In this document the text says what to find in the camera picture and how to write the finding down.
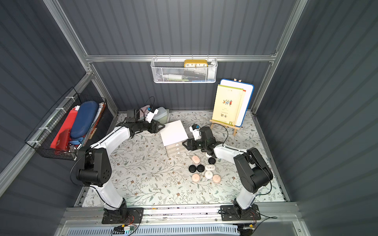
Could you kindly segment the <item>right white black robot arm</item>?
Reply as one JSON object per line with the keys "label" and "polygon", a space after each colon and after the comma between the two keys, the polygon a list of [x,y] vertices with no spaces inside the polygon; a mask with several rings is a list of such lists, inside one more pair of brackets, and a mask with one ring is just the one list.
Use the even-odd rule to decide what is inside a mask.
{"label": "right white black robot arm", "polygon": [[194,124],[189,130],[194,137],[182,143],[187,150],[205,153],[210,164],[223,159],[235,165],[242,184],[241,191],[234,200],[238,210],[251,209],[255,199],[262,195],[262,189],[266,185],[272,187],[273,173],[258,149],[237,149],[225,142],[218,142],[207,125],[200,127]]}

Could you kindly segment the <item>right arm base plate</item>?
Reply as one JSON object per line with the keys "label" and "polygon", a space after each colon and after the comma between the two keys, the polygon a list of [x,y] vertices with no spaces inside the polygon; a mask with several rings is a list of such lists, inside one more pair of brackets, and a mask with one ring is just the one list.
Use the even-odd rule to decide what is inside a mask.
{"label": "right arm base plate", "polygon": [[261,220],[259,208],[256,204],[252,204],[247,209],[241,209],[234,205],[222,205],[218,214],[221,215],[222,221],[257,221]]}

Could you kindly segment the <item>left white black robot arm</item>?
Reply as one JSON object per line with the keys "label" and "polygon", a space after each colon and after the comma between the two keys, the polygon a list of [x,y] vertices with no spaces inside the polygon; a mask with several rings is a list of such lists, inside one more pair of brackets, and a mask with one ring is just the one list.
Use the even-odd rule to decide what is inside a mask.
{"label": "left white black robot arm", "polygon": [[92,188],[104,202],[107,210],[119,210],[125,200],[114,187],[111,176],[112,167],[109,155],[124,141],[136,134],[147,131],[156,134],[165,128],[165,125],[156,121],[136,121],[134,123],[118,123],[113,131],[100,141],[82,147],[78,151],[76,162],[76,179],[84,186]]}

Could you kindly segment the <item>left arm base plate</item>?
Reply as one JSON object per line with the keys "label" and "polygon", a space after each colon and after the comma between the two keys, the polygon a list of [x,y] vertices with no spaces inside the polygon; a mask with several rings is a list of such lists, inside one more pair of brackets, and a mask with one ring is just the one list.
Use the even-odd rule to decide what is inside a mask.
{"label": "left arm base plate", "polygon": [[144,208],[132,207],[117,210],[104,209],[102,224],[139,224],[143,217]]}

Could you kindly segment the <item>white drawer cabinet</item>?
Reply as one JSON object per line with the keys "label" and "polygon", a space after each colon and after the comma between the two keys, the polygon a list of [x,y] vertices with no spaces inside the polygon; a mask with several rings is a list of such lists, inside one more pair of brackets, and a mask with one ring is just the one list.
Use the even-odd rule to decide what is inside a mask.
{"label": "white drawer cabinet", "polygon": [[168,157],[181,154],[186,150],[183,142],[188,139],[188,135],[180,120],[167,123],[159,133]]}

